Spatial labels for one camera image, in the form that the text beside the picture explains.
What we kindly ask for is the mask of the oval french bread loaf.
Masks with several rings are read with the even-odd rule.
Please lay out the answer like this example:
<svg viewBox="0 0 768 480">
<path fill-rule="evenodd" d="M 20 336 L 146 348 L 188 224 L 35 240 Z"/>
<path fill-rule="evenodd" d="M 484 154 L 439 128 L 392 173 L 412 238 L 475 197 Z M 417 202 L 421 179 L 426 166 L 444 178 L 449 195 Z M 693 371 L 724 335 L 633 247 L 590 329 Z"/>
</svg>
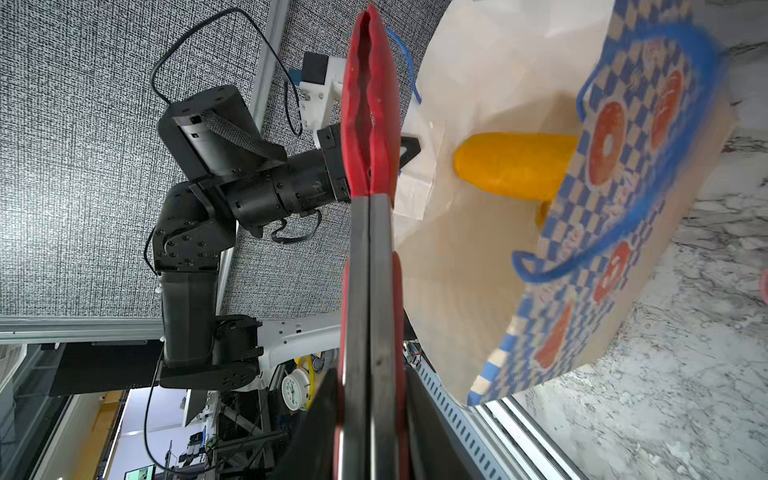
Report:
<svg viewBox="0 0 768 480">
<path fill-rule="evenodd" d="M 491 194 L 550 201 L 566 176 L 579 139 L 543 133 L 479 133 L 454 152 L 461 180 Z"/>
</svg>

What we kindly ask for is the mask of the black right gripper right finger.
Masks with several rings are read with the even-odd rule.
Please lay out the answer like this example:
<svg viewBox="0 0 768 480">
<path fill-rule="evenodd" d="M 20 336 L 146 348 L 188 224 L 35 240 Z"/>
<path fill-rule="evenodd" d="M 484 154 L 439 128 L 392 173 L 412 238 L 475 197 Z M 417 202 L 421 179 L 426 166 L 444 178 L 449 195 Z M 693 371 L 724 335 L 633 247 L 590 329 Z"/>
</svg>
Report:
<svg viewBox="0 0 768 480">
<path fill-rule="evenodd" d="M 405 368 L 413 479 L 479 479 L 480 472 L 413 367 Z"/>
</svg>

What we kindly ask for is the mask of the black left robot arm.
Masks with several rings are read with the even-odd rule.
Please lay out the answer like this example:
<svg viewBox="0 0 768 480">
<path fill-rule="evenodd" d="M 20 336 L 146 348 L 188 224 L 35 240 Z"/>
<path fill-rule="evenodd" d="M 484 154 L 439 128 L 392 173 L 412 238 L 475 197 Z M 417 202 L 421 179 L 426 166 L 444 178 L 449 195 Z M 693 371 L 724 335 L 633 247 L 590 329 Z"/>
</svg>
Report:
<svg viewBox="0 0 768 480">
<path fill-rule="evenodd" d="M 345 282 L 342 382 L 396 387 L 402 283 L 391 211 L 400 160 L 397 91 L 379 81 L 344 90 L 334 147 L 288 157 L 259 136 L 239 90 L 214 87 L 170 104 L 158 131 L 186 181 L 167 194 L 153 232 L 163 292 L 166 388 L 235 390 L 259 374 L 255 324 L 216 315 L 221 254 L 243 224 L 349 201 L 355 230 Z"/>
</svg>

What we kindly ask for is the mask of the red silicone kitchen tongs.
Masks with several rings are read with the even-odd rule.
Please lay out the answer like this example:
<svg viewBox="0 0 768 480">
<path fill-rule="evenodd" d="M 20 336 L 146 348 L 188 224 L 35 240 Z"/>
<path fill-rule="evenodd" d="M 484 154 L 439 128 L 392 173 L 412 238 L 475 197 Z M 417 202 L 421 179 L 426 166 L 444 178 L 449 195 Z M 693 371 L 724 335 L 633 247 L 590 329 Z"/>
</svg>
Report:
<svg viewBox="0 0 768 480">
<path fill-rule="evenodd" d="M 374 4 L 346 59 L 341 146 L 351 196 L 338 375 L 336 479 L 407 479 L 410 459 L 401 264 L 392 213 L 400 161 L 399 89 Z"/>
</svg>

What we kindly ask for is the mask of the checkered paper bread bag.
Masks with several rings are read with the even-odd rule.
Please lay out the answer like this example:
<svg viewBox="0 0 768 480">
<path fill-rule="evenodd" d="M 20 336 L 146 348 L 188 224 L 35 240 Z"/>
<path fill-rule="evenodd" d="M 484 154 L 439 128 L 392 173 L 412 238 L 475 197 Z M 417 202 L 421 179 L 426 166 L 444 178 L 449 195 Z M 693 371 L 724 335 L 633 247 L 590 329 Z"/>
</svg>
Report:
<svg viewBox="0 0 768 480">
<path fill-rule="evenodd" d="M 395 241 L 406 312 L 461 404 L 601 357 L 734 127 L 694 1 L 455 1 L 421 62 Z M 483 133 L 566 141 L 534 200 L 461 179 Z"/>
</svg>

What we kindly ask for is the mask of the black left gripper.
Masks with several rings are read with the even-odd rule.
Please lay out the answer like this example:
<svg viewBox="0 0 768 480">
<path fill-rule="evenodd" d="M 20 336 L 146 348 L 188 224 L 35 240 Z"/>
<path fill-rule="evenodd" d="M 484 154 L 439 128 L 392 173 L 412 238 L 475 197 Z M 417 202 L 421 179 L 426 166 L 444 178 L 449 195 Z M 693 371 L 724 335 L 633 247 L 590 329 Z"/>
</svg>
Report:
<svg viewBox="0 0 768 480">
<path fill-rule="evenodd" d="M 243 227 L 264 227 L 293 214 L 307 214 L 333 202 L 350 201 L 339 124 L 319 131 L 320 147 L 225 186 L 225 196 Z M 399 167 L 421 152 L 420 140 L 402 136 Z"/>
</svg>

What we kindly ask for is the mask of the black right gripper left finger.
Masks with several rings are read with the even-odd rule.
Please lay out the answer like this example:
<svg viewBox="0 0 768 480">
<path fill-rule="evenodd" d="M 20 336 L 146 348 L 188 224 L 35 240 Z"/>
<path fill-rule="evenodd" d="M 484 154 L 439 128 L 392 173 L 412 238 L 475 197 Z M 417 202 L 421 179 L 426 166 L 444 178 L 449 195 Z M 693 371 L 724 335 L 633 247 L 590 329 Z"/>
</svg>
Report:
<svg viewBox="0 0 768 480">
<path fill-rule="evenodd" d="M 331 369 L 317 397 L 300 421 L 271 479 L 320 479 L 333 476 L 335 429 L 338 420 L 338 372 Z"/>
</svg>

